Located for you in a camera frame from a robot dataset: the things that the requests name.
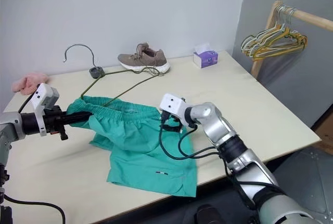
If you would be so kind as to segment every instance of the clothes hanger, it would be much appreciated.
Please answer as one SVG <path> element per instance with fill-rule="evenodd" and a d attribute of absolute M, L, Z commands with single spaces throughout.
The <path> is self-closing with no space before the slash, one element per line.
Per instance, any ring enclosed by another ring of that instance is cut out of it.
<path fill-rule="evenodd" d="M 110 103 L 112 103 L 114 100 L 116 100 L 117 98 L 119 98 L 119 97 L 122 96 L 123 94 L 127 93 L 127 92 L 130 91 L 131 89 L 135 88 L 136 86 L 140 85 L 141 83 L 144 83 L 144 82 L 146 82 L 146 81 L 148 81 L 148 80 L 150 80 L 150 79 L 152 79 L 152 78 L 155 78 L 155 77 L 158 77 L 158 76 L 162 76 L 162 75 L 165 74 L 165 73 L 160 73 L 160 72 L 158 71 L 158 69 L 156 69 L 156 68 L 154 68 L 154 67 L 145 67 L 145 68 L 143 68 L 141 71 L 135 71 L 135 70 L 133 70 L 133 69 L 127 69 L 127 70 L 120 70 L 120 71 L 114 71 L 114 72 L 104 73 L 104 74 L 101 74 L 101 75 L 100 75 L 100 76 L 99 76 L 99 77 L 98 77 L 98 78 L 97 78 L 92 84 L 90 84 L 90 85 L 85 89 L 85 91 L 82 92 L 82 94 L 81 94 L 81 99 L 84 98 L 83 96 L 85 95 L 85 93 L 87 93 L 88 90 L 90 90 L 90 89 L 92 88 L 92 86 L 94 86 L 95 83 L 98 82 L 101 78 L 103 78 L 103 77 L 105 77 L 105 76 L 107 76 L 107 75 L 109 75 L 109 74 L 117 74 L 117 73 L 129 72 L 129 71 L 131 71 L 131 72 L 133 72 L 133 73 L 135 73 L 135 74 L 140 74 L 140 73 L 142 73 L 142 72 L 146 72 L 146 73 L 151 74 L 152 76 L 149 77 L 149 78 L 147 78 L 147 79 L 144 79 L 144 80 L 142 80 L 142 81 L 140 81 L 140 82 L 138 82 L 138 83 L 136 83 L 135 85 L 133 85 L 132 87 L 130 87 L 128 90 L 125 90 L 124 92 L 120 93 L 120 94 L 117 95 L 116 97 L 112 98 L 110 101 L 108 101 L 107 103 L 103 104 L 103 105 L 102 105 L 103 107 L 108 106 L 108 105 L 109 105 Z"/>
<path fill-rule="evenodd" d="M 95 65 L 95 55 L 94 55 L 94 52 L 92 51 L 91 48 L 89 48 L 87 45 L 85 44 L 82 44 L 82 43 L 75 43 L 75 44 L 72 44 L 70 45 L 69 47 L 67 47 L 67 49 L 65 50 L 65 58 L 63 59 L 63 63 L 65 63 L 67 61 L 67 51 L 74 47 L 74 46 L 82 46 L 82 47 L 86 47 L 88 50 L 90 50 L 90 52 L 92 53 L 92 56 L 93 56 L 93 68 L 91 68 L 89 70 L 89 73 L 90 75 L 94 78 L 94 79 L 97 79 L 101 74 L 104 74 L 104 70 L 102 67 L 100 66 L 96 66 Z"/>
<path fill-rule="evenodd" d="M 279 29 L 268 34 L 268 36 L 264 36 L 262 41 L 257 43 L 256 45 L 254 45 L 250 50 L 248 50 L 248 56 L 249 57 L 253 57 L 253 54 L 263 48 L 264 46 L 266 46 L 266 43 L 272 39 L 280 39 L 282 38 L 284 35 L 286 35 L 286 27 L 285 24 L 282 24 L 281 26 L 278 27 Z"/>
<path fill-rule="evenodd" d="M 290 34 L 289 36 L 292 37 L 293 39 L 295 39 L 295 41 L 292 41 L 292 44 L 286 44 L 286 45 L 282 45 L 282 46 L 272 46 L 272 45 L 268 44 L 267 47 L 264 47 L 264 48 L 256 51 L 253 54 L 253 59 L 262 60 L 267 57 L 274 57 L 274 56 L 289 54 L 289 53 L 299 51 L 299 50 L 302 51 L 308 45 L 307 37 L 304 35 L 301 35 L 300 33 L 297 33 L 294 36 L 292 36 Z"/>
<path fill-rule="evenodd" d="M 275 24 L 274 27 L 272 27 L 272 28 L 269 28 L 269 29 L 267 29 L 267 30 L 263 30 L 263 31 L 259 32 L 256 36 L 254 36 L 254 35 L 249 35 L 248 37 L 246 37 L 246 38 L 242 41 L 242 43 L 241 43 L 241 45 L 240 45 L 240 49 L 243 51 L 243 48 L 244 48 L 246 45 L 250 44 L 250 43 L 249 43 L 250 40 L 252 40 L 252 41 L 256 41 L 256 40 L 259 41 L 259 40 L 260 40 L 260 37 L 261 37 L 262 35 L 264 35 L 264 34 L 266 34 L 266 33 L 269 33 L 270 31 L 274 30 L 275 27 L 276 27 L 276 24 Z"/>
<path fill-rule="evenodd" d="M 257 41 L 255 39 L 253 39 L 254 41 L 247 42 L 247 44 L 244 45 L 243 53 L 245 53 L 246 55 L 249 55 L 249 52 L 251 50 L 253 50 L 253 48 L 260 47 L 261 44 L 263 43 L 263 41 L 265 41 L 265 39 L 267 37 L 281 33 L 281 27 L 282 27 L 281 24 L 275 23 L 274 27 L 270 28 L 265 34 L 261 34 L 258 37 Z"/>

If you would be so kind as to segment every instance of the beige sneaker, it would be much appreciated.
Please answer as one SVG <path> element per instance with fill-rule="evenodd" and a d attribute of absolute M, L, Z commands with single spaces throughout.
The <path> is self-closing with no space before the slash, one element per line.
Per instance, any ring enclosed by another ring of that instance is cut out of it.
<path fill-rule="evenodd" d="M 149 48 L 148 43 L 140 43 L 136 47 L 136 53 L 120 54 L 118 56 L 120 64 L 126 69 L 141 71 L 145 67 L 154 67 L 159 72 L 165 73 L 170 69 L 163 51 L 154 51 Z"/>

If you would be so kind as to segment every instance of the gray wall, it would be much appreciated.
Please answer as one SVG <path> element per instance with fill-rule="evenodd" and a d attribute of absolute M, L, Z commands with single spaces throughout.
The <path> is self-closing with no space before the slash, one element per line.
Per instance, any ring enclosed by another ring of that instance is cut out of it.
<path fill-rule="evenodd" d="M 240 51 L 242 40 L 265 28 L 275 0 L 243 0 L 233 57 L 248 71 L 252 61 Z M 282 0 L 286 5 L 333 20 L 333 0 Z M 261 83 L 311 126 L 333 103 L 333 32 L 293 19 L 292 28 L 308 37 L 299 54 L 267 59 Z"/>

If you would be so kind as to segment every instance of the elastic waistband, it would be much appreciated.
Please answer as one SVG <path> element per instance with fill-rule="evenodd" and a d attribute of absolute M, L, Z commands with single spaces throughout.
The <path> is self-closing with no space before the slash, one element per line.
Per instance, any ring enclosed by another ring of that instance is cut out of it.
<path fill-rule="evenodd" d="M 114 100 L 108 106 L 102 105 L 110 101 L 108 97 L 83 96 L 83 99 L 76 99 L 70 106 L 70 111 L 88 111 L 97 118 L 112 118 L 117 121 L 134 121 L 160 117 L 155 107 L 124 102 L 120 99 Z"/>

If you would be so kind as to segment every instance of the white shoe sole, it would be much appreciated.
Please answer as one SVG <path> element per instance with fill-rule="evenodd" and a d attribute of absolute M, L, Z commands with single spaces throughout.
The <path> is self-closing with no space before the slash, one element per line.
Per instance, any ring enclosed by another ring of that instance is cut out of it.
<path fill-rule="evenodd" d="M 155 67 L 154 66 L 129 66 L 129 65 L 126 65 L 126 64 L 123 64 L 123 63 L 120 63 L 120 64 L 125 69 L 133 69 L 134 71 L 141 71 L 144 68 L 149 67 L 149 68 L 156 68 L 160 73 L 165 73 L 170 69 L 170 64 L 169 63 L 166 63 L 162 66 L 155 66 Z"/>

